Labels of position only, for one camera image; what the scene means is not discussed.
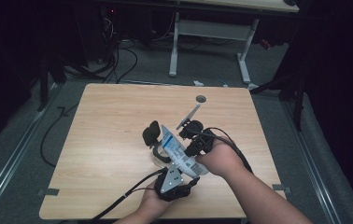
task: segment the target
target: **forearm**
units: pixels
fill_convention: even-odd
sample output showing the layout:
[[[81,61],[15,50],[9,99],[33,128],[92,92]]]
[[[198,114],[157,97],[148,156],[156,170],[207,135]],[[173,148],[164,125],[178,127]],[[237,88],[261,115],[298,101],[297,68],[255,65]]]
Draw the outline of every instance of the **forearm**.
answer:
[[[127,217],[124,217],[122,219],[119,219],[118,221],[114,222],[115,224],[131,224],[131,223],[136,223],[136,224],[149,224],[152,222],[152,219],[149,219],[148,217],[141,216],[137,212],[133,212]]]
[[[311,223],[248,170],[234,170],[224,178],[252,223]]]

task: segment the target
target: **hand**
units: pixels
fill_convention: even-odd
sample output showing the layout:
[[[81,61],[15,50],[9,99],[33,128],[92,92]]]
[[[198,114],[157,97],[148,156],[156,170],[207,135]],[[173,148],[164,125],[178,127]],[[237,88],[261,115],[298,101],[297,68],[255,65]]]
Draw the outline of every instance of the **hand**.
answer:
[[[147,186],[148,189],[145,190],[144,196],[142,196],[141,204],[136,209],[135,212],[131,213],[129,216],[118,220],[115,223],[118,224],[147,224],[154,221],[156,218],[162,216],[167,208],[173,202],[166,202],[159,198],[156,191],[153,190],[154,182]]]
[[[144,196],[142,197],[141,204],[135,211],[141,216],[148,217],[151,221],[162,216],[173,203],[161,200],[153,188],[154,182],[148,185],[148,189],[145,190]]]
[[[204,165],[212,174],[222,177],[235,169],[246,170],[243,162],[232,148],[218,139],[214,139],[212,150],[205,155],[198,155],[196,161]]]

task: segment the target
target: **gray floor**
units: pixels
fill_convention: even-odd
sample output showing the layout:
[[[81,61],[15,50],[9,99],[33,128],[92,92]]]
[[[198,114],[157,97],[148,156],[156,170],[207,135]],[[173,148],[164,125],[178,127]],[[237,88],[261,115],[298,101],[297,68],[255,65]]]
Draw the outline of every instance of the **gray floor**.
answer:
[[[230,87],[246,88],[247,85],[241,80],[235,58],[235,53],[240,49],[241,43],[214,44],[221,42],[206,40],[198,48],[195,43],[182,43],[183,49],[179,52],[177,77],[168,76],[170,46],[152,45],[151,48],[147,48],[135,44],[130,50],[137,55],[138,63],[122,83],[145,81],[191,86],[193,80],[198,80],[205,86],[222,86],[226,83]],[[125,42],[121,45],[129,47],[133,44]],[[287,48],[287,45],[268,50],[257,45],[251,47],[247,56],[247,66],[254,84],[261,85],[273,78]],[[131,52],[121,49],[117,75],[120,76],[130,69],[134,60]],[[27,145],[21,163],[0,195],[0,223],[58,223],[55,220],[42,220],[38,216],[43,200],[39,191],[47,188],[53,172],[53,168],[41,160],[40,144],[48,127],[60,116],[61,110],[58,107],[70,108],[78,103],[85,85],[89,82],[92,80],[68,77],[67,82],[49,106]],[[289,123],[285,108],[276,97],[276,91],[266,91],[253,95],[252,98],[281,182],[290,188],[290,193],[287,193],[288,200],[301,209],[314,223],[328,223],[327,216],[313,188],[312,180],[304,166],[294,128]],[[36,85],[33,88],[33,97],[10,118],[7,127],[0,134],[0,174],[24,131],[37,115],[38,99]],[[72,110],[69,116],[60,119],[46,138],[44,151],[51,162],[55,163],[58,159],[73,120],[74,111]],[[304,99],[302,125],[304,140],[323,177],[341,222],[353,223],[353,191],[323,138],[307,98]]]

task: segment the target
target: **person's right hand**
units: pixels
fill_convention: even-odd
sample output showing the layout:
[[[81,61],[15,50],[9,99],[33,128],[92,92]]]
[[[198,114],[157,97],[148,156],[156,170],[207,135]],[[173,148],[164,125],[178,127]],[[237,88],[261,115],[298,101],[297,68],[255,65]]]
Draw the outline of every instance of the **person's right hand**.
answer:
[[[226,143],[214,139],[212,150],[205,155],[198,155],[196,161],[204,165],[214,175],[225,177],[235,169],[244,169],[241,159]]]

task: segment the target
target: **robotic device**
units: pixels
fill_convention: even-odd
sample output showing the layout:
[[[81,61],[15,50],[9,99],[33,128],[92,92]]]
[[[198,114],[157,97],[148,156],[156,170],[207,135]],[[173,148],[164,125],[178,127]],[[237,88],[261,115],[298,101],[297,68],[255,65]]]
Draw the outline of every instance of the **robotic device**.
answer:
[[[191,143],[186,149],[163,125],[163,137],[162,141],[159,142],[158,137],[160,136],[161,131],[159,123],[156,120],[154,120],[142,134],[145,144],[152,148],[153,155],[164,163],[171,163],[169,168],[163,169],[162,173],[158,176],[154,187],[159,197],[168,202],[178,198],[187,197],[191,193],[191,187],[195,186],[199,181],[200,175],[208,173],[206,168],[202,164],[196,162],[194,158],[201,154],[202,151],[205,153],[210,152],[214,139],[219,139],[228,144],[241,158],[247,169],[252,173],[252,169],[250,168],[247,159],[224,131],[218,128],[204,129],[204,126],[200,121],[191,120],[201,103],[204,103],[206,99],[204,96],[199,95],[196,97],[196,101],[196,107],[194,107],[189,115],[176,127],[177,130],[183,127],[182,131],[179,132],[180,137],[184,140],[191,140]],[[211,129],[223,132],[229,140],[216,136],[211,132]],[[162,146],[168,157],[160,155],[158,150],[159,146]],[[181,174],[190,176],[192,181],[187,185],[182,185],[184,180]]]

